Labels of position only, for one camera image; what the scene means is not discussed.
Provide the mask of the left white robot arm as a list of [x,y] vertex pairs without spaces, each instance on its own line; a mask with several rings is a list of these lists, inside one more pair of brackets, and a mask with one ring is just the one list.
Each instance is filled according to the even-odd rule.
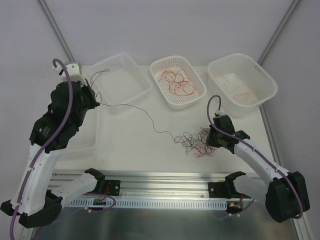
[[47,112],[33,125],[19,190],[0,206],[27,229],[50,225],[68,203],[86,193],[99,195],[105,189],[105,176],[94,168],[57,190],[48,189],[58,159],[80,130],[87,111],[100,105],[93,89],[80,80],[59,83],[50,98]]

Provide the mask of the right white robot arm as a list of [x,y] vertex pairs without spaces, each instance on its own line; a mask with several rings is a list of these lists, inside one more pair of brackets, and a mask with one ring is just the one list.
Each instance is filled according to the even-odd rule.
[[310,209],[304,176],[290,172],[271,162],[243,130],[236,131],[226,114],[209,118],[209,147],[225,148],[246,162],[260,177],[256,181],[243,171],[231,173],[224,182],[211,183],[213,194],[231,199],[240,194],[265,205],[269,215],[278,223],[300,219]]

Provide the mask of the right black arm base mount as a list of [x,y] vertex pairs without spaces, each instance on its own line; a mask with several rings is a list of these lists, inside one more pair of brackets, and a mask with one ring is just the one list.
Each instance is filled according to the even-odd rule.
[[209,182],[208,195],[210,198],[241,198],[241,194],[236,191],[233,183],[227,182]]

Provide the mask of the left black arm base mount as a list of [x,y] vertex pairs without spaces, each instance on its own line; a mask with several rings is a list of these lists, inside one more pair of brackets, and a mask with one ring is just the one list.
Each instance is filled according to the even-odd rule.
[[121,190],[121,181],[120,180],[110,180],[106,179],[101,188],[96,188],[93,191],[88,192],[90,195],[97,196],[119,196]]

